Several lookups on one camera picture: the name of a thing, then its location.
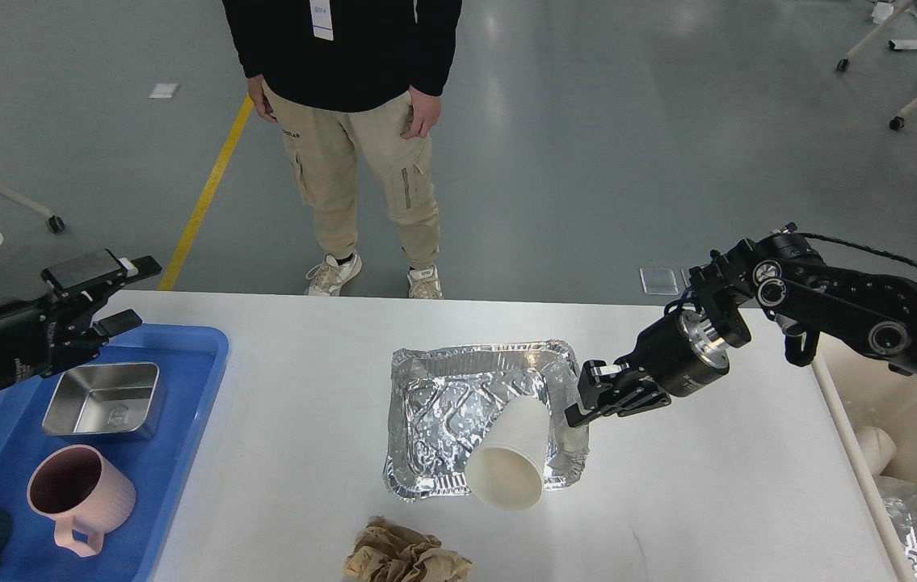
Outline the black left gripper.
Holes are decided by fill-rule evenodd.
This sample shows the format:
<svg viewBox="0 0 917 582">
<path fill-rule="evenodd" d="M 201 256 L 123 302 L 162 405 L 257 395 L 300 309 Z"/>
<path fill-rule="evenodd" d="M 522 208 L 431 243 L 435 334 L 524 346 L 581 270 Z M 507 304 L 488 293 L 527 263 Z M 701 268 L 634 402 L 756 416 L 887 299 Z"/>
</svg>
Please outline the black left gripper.
<svg viewBox="0 0 917 582">
<path fill-rule="evenodd" d="M 60 302 L 104 303 L 115 291 L 162 272 L 152 255 L 133 260 L 104 248 L 42 269 L 41 279 Z M 59 322 L 62 306 L 52 298 L 0 301 L 0 390 L 30 378 L 48 378 L 89 364 L 115 336 L 143 324 L 134 310 L 97 322 Z"/>
</svg>

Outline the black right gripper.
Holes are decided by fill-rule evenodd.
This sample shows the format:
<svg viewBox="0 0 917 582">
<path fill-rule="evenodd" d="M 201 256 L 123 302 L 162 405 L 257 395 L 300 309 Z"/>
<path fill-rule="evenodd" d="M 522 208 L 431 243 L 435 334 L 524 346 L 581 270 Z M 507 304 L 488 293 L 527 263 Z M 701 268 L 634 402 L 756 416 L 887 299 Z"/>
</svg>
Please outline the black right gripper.
<svg viewBox="0 0 917 582">
<path fill-rule="evenodd" d="M 687 397 L 730 372 L 729 347 L 708 319 L 696 312 L 671 312 L 640 332 L 627 365 L 583 362 L 575 404 L 566 408 L 569 427 L 600 417 L 626 417 L 669 404 L 669 394 Z"/>
</svg>

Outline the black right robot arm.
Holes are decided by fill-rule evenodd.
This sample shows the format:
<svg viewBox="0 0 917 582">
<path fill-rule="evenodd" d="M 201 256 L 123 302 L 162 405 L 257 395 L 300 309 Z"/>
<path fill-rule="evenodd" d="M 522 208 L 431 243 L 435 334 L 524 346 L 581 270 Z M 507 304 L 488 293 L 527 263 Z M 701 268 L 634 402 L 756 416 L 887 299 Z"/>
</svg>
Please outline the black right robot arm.
<svg viewBox="0 0 917 582">
<path fill-rule="evenodd" d="M 784 225 L 754 242 L 710 253 L 688 269 L 686 289 L 613 362 L 584 362 L 568 426 L 626 417 L 687 397 L 730 371 L 727 351 L 752 335 L 740 306 L 756 302 L 779 325 L 784 358 L 805 367 L 823 335 L 904 376 L 917 375 L 917 283 L 902 276 L 834 268 L 812 247 L 815 234 Z M 917 271 L 917 262 L 879 251 Z"/>
</svg>

